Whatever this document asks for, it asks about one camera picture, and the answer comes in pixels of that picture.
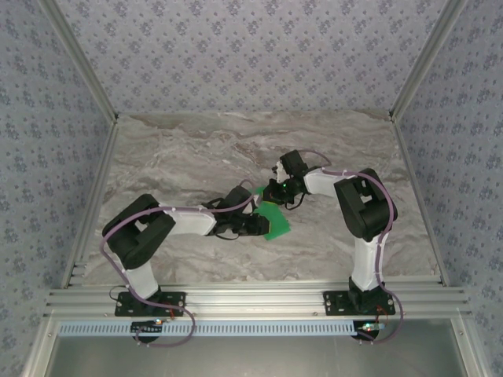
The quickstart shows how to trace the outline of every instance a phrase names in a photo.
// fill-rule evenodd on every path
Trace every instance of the green towel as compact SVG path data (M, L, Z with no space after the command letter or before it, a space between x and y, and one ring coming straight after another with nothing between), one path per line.
M263 190L264 187L259 187L256 193L262 194ZM270 241L290 232L290 224L281 213L280 207L277 204L263 200L253 212L269 220L269 232L264 234L266 240Z

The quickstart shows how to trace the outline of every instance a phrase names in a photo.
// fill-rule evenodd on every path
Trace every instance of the marble surface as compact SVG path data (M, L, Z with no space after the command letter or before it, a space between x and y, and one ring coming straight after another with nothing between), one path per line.
M87 254L85 284L121 283L97 245L103 226L142 193L167 205L197 205L226 194L241 179L264 185L270 168L294 148L315 148L334 170L372 167L398 208L384 249L384 275L431 275L437 265L389 121L361 112L262 112L129 115L119 136L105 198ZM312 166L320 163L306 154ZM339 204L307 196L286 211L292 231L225 241L168 237L152 258L167 282L345 279L353 268L353 236Z

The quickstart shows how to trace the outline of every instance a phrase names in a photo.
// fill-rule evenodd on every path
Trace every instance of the wall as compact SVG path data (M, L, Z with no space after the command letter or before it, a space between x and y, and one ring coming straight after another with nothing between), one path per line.
M453 284L503 375L503 5L475 0L401 125Z
M120 112L389 109L444 0L58 0Z
M36 0L0 7L0 375L61 282L108 124Z

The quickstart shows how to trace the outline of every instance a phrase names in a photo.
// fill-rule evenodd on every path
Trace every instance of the floral wallpaper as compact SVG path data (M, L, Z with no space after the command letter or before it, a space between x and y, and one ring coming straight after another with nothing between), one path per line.
M58 0L117 112L391 108L445 0Z
M401 125L453 284L503 376L503 4L470 0Z
M4 377L20 374L61 282L108 124L36 0L3 0L0 32Z

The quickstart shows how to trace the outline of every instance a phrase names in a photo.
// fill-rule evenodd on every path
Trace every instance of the gray metal floor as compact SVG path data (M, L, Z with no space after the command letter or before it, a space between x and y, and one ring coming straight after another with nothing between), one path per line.
M175 349L125 338L60 338L46 374L80 376L466 376L448 320L409 320L397 338L194 338Z

